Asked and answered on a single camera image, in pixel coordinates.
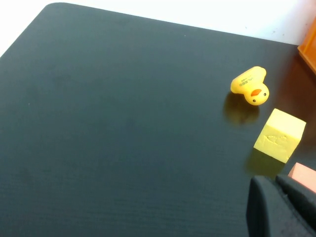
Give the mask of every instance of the dark table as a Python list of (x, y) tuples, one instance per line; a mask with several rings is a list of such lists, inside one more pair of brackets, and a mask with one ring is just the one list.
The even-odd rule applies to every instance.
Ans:
[[(315, 81), (294, 45), (51, 4), (0, 59), (0, 236), (247, 236), (253, 175), (316, 168)], [(285, 167), (253, 150), (273, 108), (307, 122)]]

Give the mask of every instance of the yellow foam block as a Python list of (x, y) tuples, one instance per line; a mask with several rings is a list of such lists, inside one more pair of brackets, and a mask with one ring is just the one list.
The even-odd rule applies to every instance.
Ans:
[(302, 139), (306, 122), (274, 109), (254, 148), (286, 163)]

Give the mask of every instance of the duck's orange beak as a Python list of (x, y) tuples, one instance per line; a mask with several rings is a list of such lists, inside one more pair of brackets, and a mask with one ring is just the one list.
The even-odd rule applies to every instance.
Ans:
[(251, 96), (259, 95), (260, 92), (261, 92), (260, 89), (256, 89), (251, 93)]

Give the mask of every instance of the pink foam block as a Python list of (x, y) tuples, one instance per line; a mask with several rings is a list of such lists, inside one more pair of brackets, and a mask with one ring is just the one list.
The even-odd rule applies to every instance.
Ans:
[(316, 193), (316, 171), (295, 163), (288, 176)]

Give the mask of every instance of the white wall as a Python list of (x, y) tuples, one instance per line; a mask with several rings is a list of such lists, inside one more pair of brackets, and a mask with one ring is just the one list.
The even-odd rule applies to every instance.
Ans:
[[(0, 56), (53, 0), (0, 0)], [(316, 0), (66, 0), (256, 38), (300, 44)]]

